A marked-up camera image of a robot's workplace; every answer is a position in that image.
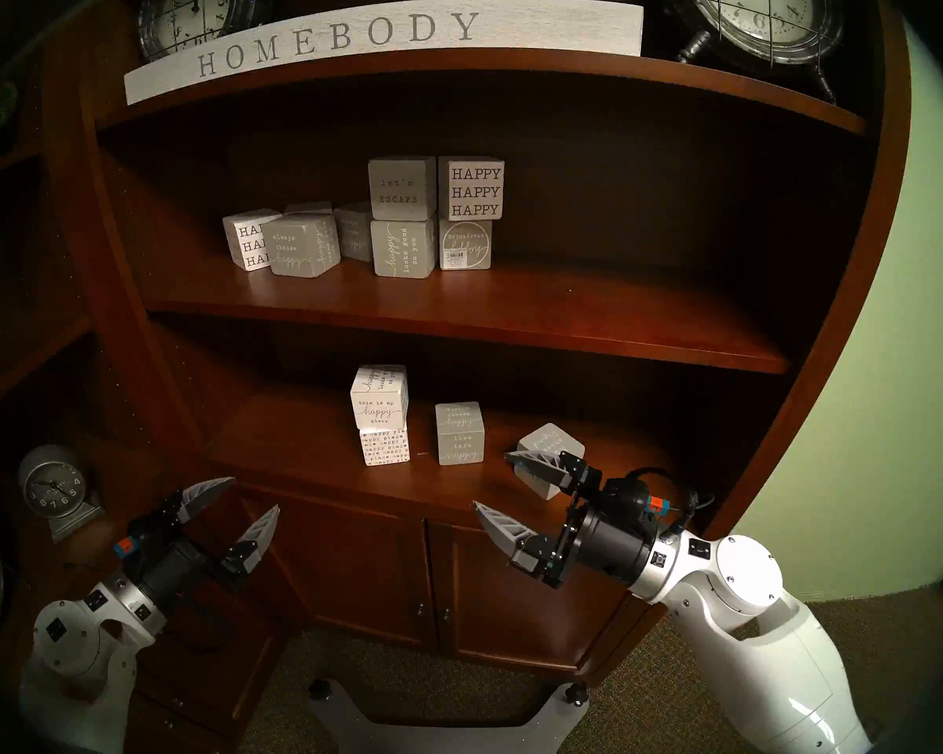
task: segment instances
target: wall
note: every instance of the wall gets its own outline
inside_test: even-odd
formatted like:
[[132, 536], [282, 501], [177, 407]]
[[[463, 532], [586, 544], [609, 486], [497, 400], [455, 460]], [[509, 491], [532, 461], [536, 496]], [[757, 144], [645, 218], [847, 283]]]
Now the wall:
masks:
[[805, 600], [943, 576], [943, 73], [908, 39], [911, 141], [887, 248], [818, 403], [735, 530]]

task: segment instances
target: gray wooden block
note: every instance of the gray wooden block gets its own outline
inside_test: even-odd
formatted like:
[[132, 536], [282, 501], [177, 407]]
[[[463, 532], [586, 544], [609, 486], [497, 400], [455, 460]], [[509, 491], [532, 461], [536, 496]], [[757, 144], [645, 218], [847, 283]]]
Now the gray wooden block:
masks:
[[276, 275], [317, 278], [339, 263], [339, 235], [332, 214], [291, 213], [262, 225]]
[[425, 221], [436, 212], [436, 157], [371, 159], [370, 203], [379, 221]]
[[265, 207], [247, 213], [224, 216], [223, 230], [227, 235], [230, 257], [240, 269], [253, 271], [269, 266], [268, 250], [262, 225], [279, 218], [279, 213]]
[[371, 221], [374, 271], [383, 278], [427, 278], [436, 267], [436, 219]]
[[367, 467], [408, 461], [408, 424], [402, 429], [361, 429], [360, 447]]
[[440, 269], [489, 269], [493, 222], [440, 220]]
[[370, 202], [353, 202], [337, 207], [336, 228], [339, 230], [339, 253], [361, 262], [372, 262], [374, 251], [370, 244]]
[[[569, 432], [560, 429], [555, 424], [545, 424], [535, 429], [530, 434], [524, 435], [517, 443], [518, 451], [547, 451], [548, 454], [559, 454], [560, 451], [569, 451], [574, 456], [583, 457], [583, 443], [573, 437]], [[542, 481], [536, 476], [532, 476], [524, 470], [523, 465], [514, 465], [514, 475], [521, 481], [527, 483], [529, 487], [544, 500], [550, 500], [559, 494], [560, 490], [556, 485]]]
[[486, 459], [486, 424], [477, 402], [436, 406], [436, 448], [441, 465], [473, 465]]
[[441, 156], [437, 168], [440, 218], [485, 221], [503, 217], [505, 161], [488, 156]]
[[408, 415], [408, 378], [402, 365], [364, 365], [350, 388], [357, 429], [402, 429]]
[[332, 213], [332, 203], [331, 202], [296, 202], [294, 204], [286, 205], [286, 209], [283, 210], [283, 215], [290, 215], [291, 213]]

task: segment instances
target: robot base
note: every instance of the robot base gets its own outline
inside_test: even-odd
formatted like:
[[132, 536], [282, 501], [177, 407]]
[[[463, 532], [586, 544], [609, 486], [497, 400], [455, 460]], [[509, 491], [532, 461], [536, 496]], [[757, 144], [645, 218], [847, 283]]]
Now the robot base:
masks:
[[339, 754], [556, 754], [590, 707], [566, 700], [562, 684], [521, 727], [404, 727], [374, 724], [335, 681], [315, 681], [308, 705], [339, 746]]

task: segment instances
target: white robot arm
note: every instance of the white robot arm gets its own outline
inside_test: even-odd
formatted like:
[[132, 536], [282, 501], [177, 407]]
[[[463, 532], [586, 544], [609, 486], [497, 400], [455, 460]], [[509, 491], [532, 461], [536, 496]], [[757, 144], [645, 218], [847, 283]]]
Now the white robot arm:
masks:
[[[778, 564], [759, 542], [736, 535], [709, 542], [684, 529], [698, 506], [693, 492], [683, 517], [660, 527], [655, 515], [670, 504], [650, 497], [640, 478], [670, 477], [664, 470], [634, 470], [599, 490], [600, 470], [572, 454], [507, 458], [573, 496], [558, 538], [475, 503], [511, 564], [558, 587], [579, 561], [642, 600], [665, 603], [727, 718], [759, 751], [870, 749], [838, 650], [809, 608], [782, 588]], [[756, 637], [730, 634], [754, 618]]]
[[[185, 537], [182, 526], [234, 479], [174, 492], [130, 524], [116, 544], [123, 568], [83, 600], [56, 600], [35, 619], [34, 649], [22, 671], [22, 715], [36, 731], [79, 751], [121, 754], [137, 652], [152, 646], [168, 616], [205, 580], [236, 591], [272, 542], [278, 506], [241, 536], [222, 560]], [[116, 622], [118, 636], [102, 625]]]

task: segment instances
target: price label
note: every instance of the price label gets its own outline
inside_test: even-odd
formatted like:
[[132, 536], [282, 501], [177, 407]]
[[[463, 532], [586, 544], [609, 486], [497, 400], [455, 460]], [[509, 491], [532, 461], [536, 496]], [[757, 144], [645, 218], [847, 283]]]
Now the price label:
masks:
[[443, 250], [444, 269], [465, 269], [468, 266], [467, 248], [445, 248]]

